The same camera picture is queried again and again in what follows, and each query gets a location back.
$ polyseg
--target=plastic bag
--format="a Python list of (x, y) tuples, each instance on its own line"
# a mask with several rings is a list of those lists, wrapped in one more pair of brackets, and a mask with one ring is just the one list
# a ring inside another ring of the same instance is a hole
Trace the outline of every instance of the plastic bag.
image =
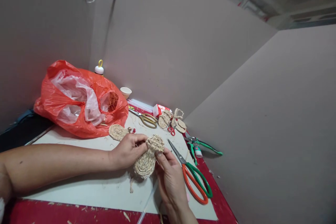
[(76, 136), (96, 138), (108, 135), (112, 124), (125, 125), (128, 103), (103, 76), (56, 61), (47, 69), (34, 111)]

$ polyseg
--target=glue bottle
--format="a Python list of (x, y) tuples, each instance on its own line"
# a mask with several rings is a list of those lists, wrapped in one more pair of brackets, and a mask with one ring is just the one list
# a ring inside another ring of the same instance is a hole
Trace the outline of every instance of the glue bottle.
[(203, 157), (202, 152), (201, 152), (201, 150), (200, 150), (200, 148), (198, 146), (194, 146), (194, 151), (195, 151), (196, 157), (198, 157), (198, 158), (202, 158)]
[(96, 74), (104, 76), (104, 68), (102, 67), (102, 65), (103, 65), (103, 60), (101, 59), (98, 61), (98, 66), (94, 68), (94, 72)]

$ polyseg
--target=hand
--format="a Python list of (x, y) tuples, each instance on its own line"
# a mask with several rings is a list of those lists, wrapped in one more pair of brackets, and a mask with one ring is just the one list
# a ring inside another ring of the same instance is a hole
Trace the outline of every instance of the hand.
[(147, 151), (147, 136), (144, 134), (127, 134), (109, 153), (111, 163), (116, 170), (133, 165)]
[(180, 163), (167, 148), (163, 153), (158, 153), (156, 159), (160, 165), (155, 171), (159, 180), (162, 201), (166, 208), (188, 209), (186, 186)]

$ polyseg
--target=gray wall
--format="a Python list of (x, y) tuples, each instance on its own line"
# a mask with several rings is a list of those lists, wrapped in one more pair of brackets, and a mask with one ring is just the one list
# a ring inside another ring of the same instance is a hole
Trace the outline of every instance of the gray wall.
[(113, 0), (96, 0), (94, 11), (94, 23), (91, 43), (90, 66), (91, 71), (95, 70), (98, 61), (105, 55), (105, 41), (109, 29), (109, 20), (112, 15)]
[(84, 0), (0, 0), (0, 132), (33, 106), (51, 63), (88, 68), (94, 7)]
[(105, 77), (188, 115), (275, 33), (227, 0), (116, 0)]
[(279, 31), (185, 119), (240, 224), (335, 223), (335, 38)]

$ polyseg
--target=paper cup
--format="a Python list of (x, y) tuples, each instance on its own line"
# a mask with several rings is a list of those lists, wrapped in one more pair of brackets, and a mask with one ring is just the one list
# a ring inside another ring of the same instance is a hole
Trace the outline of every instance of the paper cup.
[(120, 91), (122, 92), (122, 95), (125, 97), (125, 99), (127, 99), (129, 95), (132, 93), (132, 90), (129, 89), (128, 87), (122, 87)]

